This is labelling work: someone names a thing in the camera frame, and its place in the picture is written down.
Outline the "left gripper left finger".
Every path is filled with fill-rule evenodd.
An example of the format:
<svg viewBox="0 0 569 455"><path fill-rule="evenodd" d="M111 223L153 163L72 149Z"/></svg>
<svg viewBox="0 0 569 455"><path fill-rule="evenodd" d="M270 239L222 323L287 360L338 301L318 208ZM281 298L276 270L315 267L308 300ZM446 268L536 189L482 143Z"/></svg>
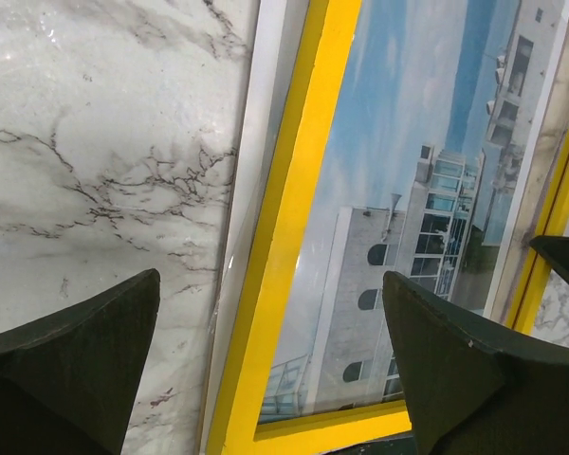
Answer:
<svg viewBox="0 0 569 455"><path fill-rule="evenodd" d="M159 304L148 269L0 333L0 454L119 454Z"/></svg>

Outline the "yellow picture frame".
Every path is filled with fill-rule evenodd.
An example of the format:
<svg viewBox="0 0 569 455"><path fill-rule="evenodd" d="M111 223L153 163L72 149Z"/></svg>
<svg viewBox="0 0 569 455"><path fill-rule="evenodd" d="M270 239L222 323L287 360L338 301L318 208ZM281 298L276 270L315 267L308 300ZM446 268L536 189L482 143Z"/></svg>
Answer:
<svg viewBox="0 0 569 455"><path fill-rule="evenodd" d="M366 1L309 3L266 189L203 454L315 454L406 431L402 401L320 412L263 424L259 420L295 266L319 180L358 16ZM486 317L529 328L543 279L526 279L527 242L538 223L563 228L561 209L541 198L569 131L569 27L520 199L504 275Z"/></svg>

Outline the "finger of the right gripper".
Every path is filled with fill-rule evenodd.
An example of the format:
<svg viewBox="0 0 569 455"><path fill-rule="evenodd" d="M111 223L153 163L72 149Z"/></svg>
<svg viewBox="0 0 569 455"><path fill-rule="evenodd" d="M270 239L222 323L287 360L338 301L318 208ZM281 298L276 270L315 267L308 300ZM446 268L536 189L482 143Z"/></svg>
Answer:
<svg viewBox="0 0 569 455"><path fill-rule="evenodd" d="M569 284L569 237L540 235L529 244Z"/></svg>

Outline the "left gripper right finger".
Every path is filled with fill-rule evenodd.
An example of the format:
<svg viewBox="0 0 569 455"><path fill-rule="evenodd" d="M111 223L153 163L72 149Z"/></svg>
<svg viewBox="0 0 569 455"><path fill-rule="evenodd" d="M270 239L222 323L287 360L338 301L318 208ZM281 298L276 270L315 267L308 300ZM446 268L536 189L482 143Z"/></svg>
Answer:
<svg viewBox="0 0 569 455"><path fill-rule="evenodd" d="M385 317L420 454L569 454L569 348L510 330L397 272Z"/></svg>

